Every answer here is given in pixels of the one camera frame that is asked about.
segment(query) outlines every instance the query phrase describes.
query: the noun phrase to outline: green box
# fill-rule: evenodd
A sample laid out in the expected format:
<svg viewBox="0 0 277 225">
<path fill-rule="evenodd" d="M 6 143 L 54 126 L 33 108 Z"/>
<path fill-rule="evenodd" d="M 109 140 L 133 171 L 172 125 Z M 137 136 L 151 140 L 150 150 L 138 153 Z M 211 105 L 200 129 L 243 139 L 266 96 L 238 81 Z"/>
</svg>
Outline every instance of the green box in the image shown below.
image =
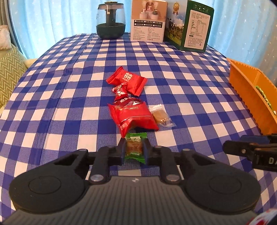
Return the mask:
<svg viewBox="0 0 277 225">
<path fill-rule="evenodd" d="M 182 51 L 205 52 L 214 9 L 191 0 L 167 2 L 164 40 Z"/>
</svg>

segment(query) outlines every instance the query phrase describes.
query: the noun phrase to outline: chevron pattern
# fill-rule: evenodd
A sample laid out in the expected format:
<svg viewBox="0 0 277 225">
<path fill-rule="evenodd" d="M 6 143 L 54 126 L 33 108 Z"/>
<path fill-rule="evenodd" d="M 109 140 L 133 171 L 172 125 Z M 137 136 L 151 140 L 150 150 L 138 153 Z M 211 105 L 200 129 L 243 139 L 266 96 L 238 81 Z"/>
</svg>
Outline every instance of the chevron pattern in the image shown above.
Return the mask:
<svg viewBox="0 0 277 225">
<path fill-rule="evenodd" d="M 3 105 L 10 99 L 18 80 L 26 70 L 16 48 L 0 59 L 0 102 Z"/>
</svg>

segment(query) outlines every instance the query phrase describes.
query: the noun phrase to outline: red snack package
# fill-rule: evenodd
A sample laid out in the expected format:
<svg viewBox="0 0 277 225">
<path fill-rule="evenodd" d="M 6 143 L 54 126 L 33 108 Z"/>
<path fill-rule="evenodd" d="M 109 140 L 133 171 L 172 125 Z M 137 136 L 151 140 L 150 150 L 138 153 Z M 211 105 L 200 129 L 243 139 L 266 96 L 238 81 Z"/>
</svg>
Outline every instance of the red snack package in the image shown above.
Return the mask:
<svg viewBox="0 0 277 225">
<path fill-rule="evenodd" d="M 119 67 L 106 81 L 108 84 L 115 86 L 127 82 L 127 90 L 131 94 L 139 96 L 147 83 L 147 78 L 128 72 L 123 67 Z"/>
<path fill-rule="evenodd" d="M 134 106 L 123 107 L 108 104 L 108 107 L 112 119 L 118 125 L 121 137 L 123 138 L 131 128 L 159 129 L 145 102 Z"/>
<path fill-rule="evenodd" d="M 116 94 L 116 100 L 120 100 L 122 98 L 128 97 L 128 93 L 127 93 L 127 83 L 124 82 L 116 87 L 114 87 L 112 89 L 112 92 Z"/>
<path fill-rule="evenodd" d="M 137 98 L 123 98 L 121 100 L 115 101 L 114 105 L 123 107 L 123 106 L 134 106 L 141 103 L 142 101 Z"/>
</svg>

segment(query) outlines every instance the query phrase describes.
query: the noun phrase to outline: table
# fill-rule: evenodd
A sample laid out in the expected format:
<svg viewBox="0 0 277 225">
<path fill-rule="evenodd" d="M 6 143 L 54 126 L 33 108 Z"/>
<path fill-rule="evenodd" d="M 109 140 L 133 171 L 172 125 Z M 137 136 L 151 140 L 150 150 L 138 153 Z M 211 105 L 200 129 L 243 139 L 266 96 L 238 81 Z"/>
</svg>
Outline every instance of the table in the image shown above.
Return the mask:
<svg viewBox="0 0 277 225">
<path fill-rule="evenodd" d="M 182 52 L 168 43 L 131 42 L 129 34 L 101 40 L 96 34 L 64 38 L 22 76 L 0 118 L 0 219 L 14 210 L 8 188 L 14 177 L 79 148 L 116 145 L 118 127 L 107 103 L 105 81 L 119 66 L 148 78 L 140 99 L 162 104 L 176 127 L 148 131 L 152 145 L 184 148 L 233 165 L 261 184 L 256 211 L 277 207 L 276 173 L 253 170 L 244 157 L 226 155 L 222 143 L 259 135 L 249 110 L 229 84 L 230 64 L 211 47 Z M 134 160 L 111 167 L 112 175 L 158 175 Z"/>
</svg>

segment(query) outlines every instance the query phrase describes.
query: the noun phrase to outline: orange basket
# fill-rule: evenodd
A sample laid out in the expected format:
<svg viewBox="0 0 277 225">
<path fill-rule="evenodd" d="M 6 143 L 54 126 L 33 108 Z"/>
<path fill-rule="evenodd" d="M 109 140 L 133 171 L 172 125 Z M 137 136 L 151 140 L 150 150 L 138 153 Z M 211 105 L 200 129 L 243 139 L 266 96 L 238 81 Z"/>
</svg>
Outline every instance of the orange basket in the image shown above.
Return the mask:
<svg viewBox="0 0 277 225">
<path fill-rule="evenodd" d="M 250 110 L 263 135 L 277 133 L 277 88 L 258 68 L 229 59 L 230 83 Z M 259 86 L 272 109 L 255 86 Z"/>
</svg>

